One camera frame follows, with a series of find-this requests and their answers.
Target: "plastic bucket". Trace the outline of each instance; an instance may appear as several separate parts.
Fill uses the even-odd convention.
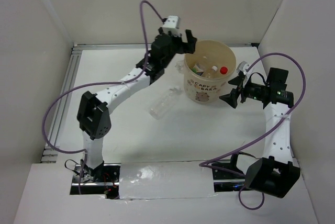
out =
[[[214,79],[207,79],[194,73],[191,69],[203,57],[215,64],[219,70],[222,66],[227,67],[227,74],[222,75],[218,71]],[[199,41],[194,54],[185,55],[184,67],[184,89],[187,97],[197,103],[207,104],[214,102],[222,95],[222,86],[235,71],[236,57],[232,50],[221,42]]]

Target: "bottle cap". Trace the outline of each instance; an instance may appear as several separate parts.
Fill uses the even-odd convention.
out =
[[[221,73],[222,75],[227,74],[227,72],[228,72],[228,68],[227,68],[227,67],[225,67],[225,66],[221,67],[221,69],[220,69],[220,73]]]

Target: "small bottle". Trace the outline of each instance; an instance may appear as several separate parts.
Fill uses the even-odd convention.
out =
[[[179,86],[170,88],[150,108],[150,115],[155,119],[161,119],[178,101],[182,90]]]
[[[203,56],[193,66],[192,71],[199,76],[203,76],[205,70],[210,68],[212,65],[213,64],[210,62],[210,60],[206,56]]]
[[[210,69],[207,69],[205,72],[203,72],[201,76],[207,79],[213,79],[217,71],[218,71],[218,68],[214,65]]]

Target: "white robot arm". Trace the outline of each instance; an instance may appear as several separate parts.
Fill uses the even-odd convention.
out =
[[[134,68],[128,75],[121,79],[121,82],[133,79],[135,76],[138,76],[141,71],[142,69],[140,68]],[[133,82],[108,87],[100,92],[97,92],[95,97],[98,100],[104,101],[106,103],[106,107],[110,115],[114,109],[123,101],[139,90],[148,87],[149,85],[150,77],[146,76],[143,72],[143,74]],[[110,128],[108,126],[101,128],[97,133],[96,139],[92,139],[86,131],[83,131],[84,148],[87,150],[86,165],[90,170],[95,170],[104,163],[102,154],[104,137],[99,138],[99,136],[104,136],[105,133],[109,131],[109,129]]]
[[[284,118],[279,127],[265,137],[262,158],[250,165],[245,173],[246,188],[283,198],[300,177],[300,168],[293,166],[291,156],[291,116],[286,115],[294,101],[293,93],[286,91],[288,71],[270,68],[267,80],[263,80],[264,85],[260,85],[251,82],[253,70],[249,70],[249,67],[246,62],[238,66],[238,76],[228,82],[237,88],[220,99],[233,108],[237,107],[239,96],[242,103],[247,98],[261,101],[265,112],[266,132]]]
[[[119,85],[110,86],[96,94],[91,92],[83,94],[77,120],[83,131],[84,148],[87,151],[84,171],[91,180],[102,176],[103,140],[111,129],[109,115],[131,95],[159,79],[176,54],[194,53],[197,39],[192,36],[190,30],[186,30],[187,42],[183,42],[178,31],[179,23],[180,19],[177,16],[164,19],[164,24],[159,28],[159,35],[152,43],[148,57],[142,59],[129,74],[121,79]]]

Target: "cable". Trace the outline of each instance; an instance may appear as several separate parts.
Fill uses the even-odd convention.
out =
[[[262,202],[260,203],[260,205],[259,205],[258,207],[253,207],[253,208],[252,208],[252,207],[248,207],[248,206],[246,206],[246,205],[242,202],[242,199],[241,199],[241,192],[242,192],[244,189],[245,189],[245,185],[242,186],[241,189],[239,190],[239,201],[240,201],[241,205],[242,205],[243,207],[245,207],[246,209],[248,209],[248,210],[258,210],[258,209],[260,209],[260,208],[263,206],[264,202],[265,202],[265,195],[264,195],[264,193],[262,193]]]
[[[122,84],[122,83],[131,83],[131,82],[135,81],[136,79],[138,79],[144,73],[144,71],[147,68],[148,59],[149,59],[149,46],[148,46],[148,38],[147,38],[146,27],[145,27],[145,24],[144,24],[143,4],[148,4],[153,9],[153,11],[156,13],[156,15],[159,17],[159,19],[163,22],[163,18],[157,12],[157,10],[152,6],[152,4],[149,3],[146,0],[142,0],[141,3],[140,3],[140,17],[141,17],[142,32],[143,32],[143,36],[144,36],[144,44],[146,46],[146,53],[144,54],[144,56],[145,56],[144,57],[144,65],[143,65],[143,69],[140,72],[140,74],[138,74],[136,77],[134,77],[132,79],[129,79],[129,80],[126,80],[126,81],[122,81],[122,82],[120,82],[120,81],[118,81],[118,82],[98,82],[98,83],[89,83],[89,84],[84,84],[84,85],[80,85],[80,86],[74,87],[74,88],[72,88],[72,89],[64,92],[59,97],[57,97],[51,103],[51,105],[47,108],[46,113],[43,116],[43,120],[42,120],[42,135],[43,135],[44,141],[48,144],[48,146],[50,146],[52,149],[54,149],[54,150],[56,150],[58,152],[65,153],[65,154],[76,154],[76,153],[81,153],[81,152],[85,153],[84,160],[83,160],[84,162],[82,164],[82,167],[81,167],[81,170],[80,170],[80,174],[79,174],[79,186],[78,186],[79,194],[81,194],[80,183],[81,183],[81,178],[82,178],[83,173],[84,173],[84,166],[85,166],[86,161],[87,161],[87,150],[86,149],[80,149],[80,150],[77,150],[77,151],[65,151],[65,150],[59,149],[58,147],[54,146],[50,142],[50,140],[48,139],[48,136],[47,136],[47,131],[46,131],[47,117],[48,117],[51,109],[55,106],[55,104],[62,97],[68,95],[69,93],[71,93],[73,91],[76,91],[78,89],[82,89],[82,88],[85,88],[85,87],[89,87],[89,86],[96,86],[96,85],[119,85],[119,84]]]
[[[301,65],[294,59],[294,58],[292,58],[292,57],[290,57],[289,55],[286,55],[286,54],[283,54],[283,53],[278,53],[278,52],[273,52],[273,53],[269,53],[269,54],[265,54],[265,55],[263,55],[263,56],[261,56],[260,58],[258,58],[256,61],[254,61],[251,65],[250,65],[250,67],[247,69],[247,71],[250,71],[251,70],[251,68],[253,68],[254,66],[255,66],[255,64],[257,64],[259,61],[262,61],[264,58],[267,58],[267,57],[270,57],[270,56],[272,56],[272,55],[280,55],[280,56],[282,56],[282,57],[285,57],[285,58],[288,58],[288,59],[290,59],[292,62],[294,62],[295,63],[295,65],[298,67],[298,69],[300,70],[300,73],[301,73],[301,77],[302,77],[302,79],[303,79],[303,90],[302,90],[302,92],[301,92],[301,95],[300,95],[300,97],[299,97],[299,99],[298,99],[298,101],[295,103],[295,105],[291,108],[291,109],[289,109],[288,111],[287,111],[287,113],[285,114],[285,115],[289,115],[299,104],[300,104],[300,102],[302,101],[302,99],[303,99],[303,97],[304,97],[304,95],[305,95],[305,92],[306,92],[306,77],[305,77],[305,73],[304,73],[304,70],[303,70],[303,68],[301,67]],[[285,120],[285,118],[282,118],[273,128],[271,128],[269,131],[267,131],[266,133],[264,133],[263,135],[261,135],[260,137],[258,137],[258,138],[256,138],[255,140],[253,140],[253,141],[251,141],[250,143],[248,143],[248,144],[245,144],[245,145],[243,145],[243,146],[241,146],[241,147],[239,147],[239,148],[237,148],[237,149],[235,149],[235,150],[233,150],[233,151],[231,151],[231,152],[228,152],[228,153],[226,153],[226,154],[224,154],[224,155],[221,155],[221,156],[219,156],[219,157],[216,157],[216,158],[213,158],[213,159],[211,159],[211,160],[207,160],[207,161],[204,161],[204,162],[202,162],[202,163],[200,163],[199,164],[199,166],[201,166],[201,167],[208,167],[208,168],[211,168],[211,169],[218,169],[218,170],[222,170],[222,171],[226,171],[226,172],[230,172],[230,173],[233,173],[233,174],[236,174],[236,172],[235,171],[232,171],[232,170],[230,170],[230,169],[225,169],[225,168],[223,168],[223,167],[217,167],[217,166],[211,166],[211,165],[209,165],[209,164],[211,164],[211,163],[213,163],[213,162],[216,162],[216,161],[219,161],[219,160],[222,160],[222,159],[224,159],[224,158],[226,158],[226,157],[228,157],[228,156],[231,156],[231,155],[233,155],[233,154],[235,154],[235,153],[238,153],[238,152],[240,152],[240,151],[242,151],[242,150],[244,150],[244,149],[246,149],[246,148],[248,148],[248,147],[250,147],[250,146],[252,146],[253,144],[256,144],[257,142],[259,142],[259,141],[261,141],[262,139],[264,139],[265,137],[267,137],[268,135],[270,135],[271,133],[273,133],[281,124],[282,124],[282,122],[284,122],[284,120]]]
[[[104,177],[104,185],[105,185],[105,190],[107,190],[107,185],[106,185],[106,177],[105,177],[105,175],[103,174],[103,177]]]
[[[68,170],[74,172],[76,175],[79,175],[79,172],[77,172],[75,169],[70,169],[70,168],[68,168],[68,166],[66,165],[68,161],[72,161],[72,162],[75,163],[76,165],[79,165],[79,163],[76,162],[76,161],[74,161],[74,160],[72,160],[72,159],[65,160],[65,162],[64,162],[64,166],[65,166],[66,169],[68,169]]]
[[[108,174],[108,173],[104,173],[105,175],[107,175],[110,178],[110,181],[113,183],[113,187],[115,187],[115,183],[113,178]]]
[[[264,76],[263,76],[261,73],[259,73],[259,72],[254,72],[254,73],[252,73],[252,74],[250,75],[249,79],[252,77],[253,74],[257,74],[258,76],[260,76],[260,77],[262,78],[262,81],[263,81],[263,83],[264,83],[265,86],[268,86],[268,85],[269,85],[269,84],[265,81]]]
[[[249,157],[253,157],[253,158],[257,159],[254,155],[249,154],[249,153],[247,153],[247,152],[239,152],[239,154],[240,154],[240,155],[249,156]]]

